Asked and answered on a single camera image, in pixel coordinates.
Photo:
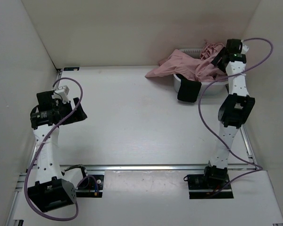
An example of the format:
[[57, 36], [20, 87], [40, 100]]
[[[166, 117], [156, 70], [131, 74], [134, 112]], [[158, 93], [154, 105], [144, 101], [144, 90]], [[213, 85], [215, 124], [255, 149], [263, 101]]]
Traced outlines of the pink trousers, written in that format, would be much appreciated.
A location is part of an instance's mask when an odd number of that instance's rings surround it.
[[223, 47], [223, 43], [206, 42], [199, 58], [193, 58], [176, 49], [168, 58], [158, 63], [158, 68], [148, 72], [145, 77], [164, 77], [171, 74], [181, 74], [190, 81], [199, 82], [212, 82], [226, 77], [225, 72], [211, 63]]

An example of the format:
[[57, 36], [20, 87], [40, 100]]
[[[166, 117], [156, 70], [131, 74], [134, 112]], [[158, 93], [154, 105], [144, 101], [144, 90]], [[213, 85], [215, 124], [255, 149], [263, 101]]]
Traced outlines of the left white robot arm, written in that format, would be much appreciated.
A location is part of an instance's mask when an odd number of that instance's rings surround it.
[[41, 151], [36, 159], [35, 184], [28, 188], [28, 197], [43, 213], [75, 204], [76, 188], [85, 188], [90, 181], [83, 165], [60, 168], [56, 124], [62, 121], [67, 125], [87, 118], [81, 106], [69, 116], [71, 104], [77, 104], [79, 98], [70, 101], [67, 95], [67, 88], [38, 93], [38, 105], [30, 113], [36, 146]]

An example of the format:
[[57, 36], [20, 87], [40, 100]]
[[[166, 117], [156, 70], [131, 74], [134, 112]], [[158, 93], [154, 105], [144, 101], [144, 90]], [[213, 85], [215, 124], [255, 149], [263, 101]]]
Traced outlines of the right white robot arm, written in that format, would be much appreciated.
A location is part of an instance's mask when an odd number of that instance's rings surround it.
[[228, 76], [238, 74], [228, 79], [229, 93], [222, 103], [218, 120], [220, 122], [219, 138], [216, 148], [204, 170], [202, 182], [207, 188], [221, 187], [227, 180], [228, 149], [255, 104], [255, 98], [250, 97], [246, 88], [245, 74], [246, 52], [248, 48], [239, 39], [228, 39], [226, 46], [220, 51], [212, 64], [224, 71]]

